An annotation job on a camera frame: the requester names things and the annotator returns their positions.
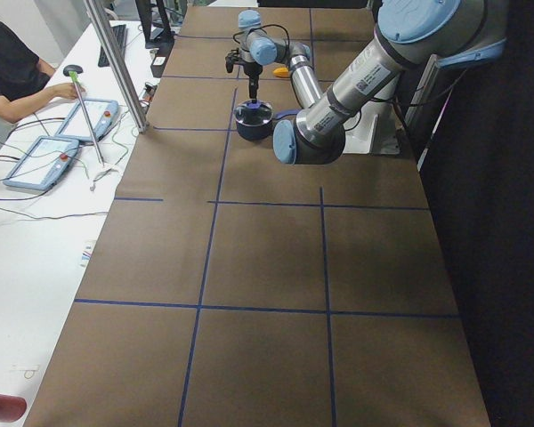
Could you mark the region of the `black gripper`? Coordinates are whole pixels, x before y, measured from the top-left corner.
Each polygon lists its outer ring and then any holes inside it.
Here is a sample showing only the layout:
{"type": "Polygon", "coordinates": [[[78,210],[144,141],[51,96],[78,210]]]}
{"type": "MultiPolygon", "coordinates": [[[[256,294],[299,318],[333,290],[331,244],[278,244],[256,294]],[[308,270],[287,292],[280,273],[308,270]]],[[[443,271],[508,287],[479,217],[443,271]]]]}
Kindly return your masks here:
{"type": "Polygon", "coordinates": [[[257,99],[258,77],[261,75],[261,65],[256,62],[244,62],[244,73],[248,76],[248,91],[250,99],[257,99]]]}

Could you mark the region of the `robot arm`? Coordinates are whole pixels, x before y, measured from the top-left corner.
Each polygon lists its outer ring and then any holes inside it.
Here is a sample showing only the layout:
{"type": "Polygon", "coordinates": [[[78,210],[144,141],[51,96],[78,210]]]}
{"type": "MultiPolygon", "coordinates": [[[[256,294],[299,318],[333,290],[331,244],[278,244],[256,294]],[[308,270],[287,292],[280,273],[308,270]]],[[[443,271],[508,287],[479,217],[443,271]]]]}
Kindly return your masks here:
{"type": "Polygon", "coordinates": [[[506,44],[507,1],[384,1],[377,11],[373,40],[342,75],[322,91],[310,49],[290,38],[269,36],[258,11],[238,16],[239,48],[226,57],[226,69],[244,67],[249,96],[256,99],[264,66],[287,66],[301,105],[294,121],[276,124],[273,149],[291,165],[324,165],[344,151],[344,123],[406,69],[439,56],[440,68],[470,68],[497,59],[506,44]]]}

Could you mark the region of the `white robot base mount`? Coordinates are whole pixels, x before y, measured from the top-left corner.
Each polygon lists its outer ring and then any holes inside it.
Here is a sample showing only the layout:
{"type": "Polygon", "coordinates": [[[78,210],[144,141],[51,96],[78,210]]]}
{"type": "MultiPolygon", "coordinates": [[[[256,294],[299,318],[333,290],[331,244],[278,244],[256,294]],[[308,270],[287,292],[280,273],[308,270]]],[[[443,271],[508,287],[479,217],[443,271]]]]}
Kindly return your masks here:
{"type": "Polygon", "coordinates": [[[344,154],[396,156],[401,152],[391,104],[367,103],[344,123],[344,129],[344,154]]]}

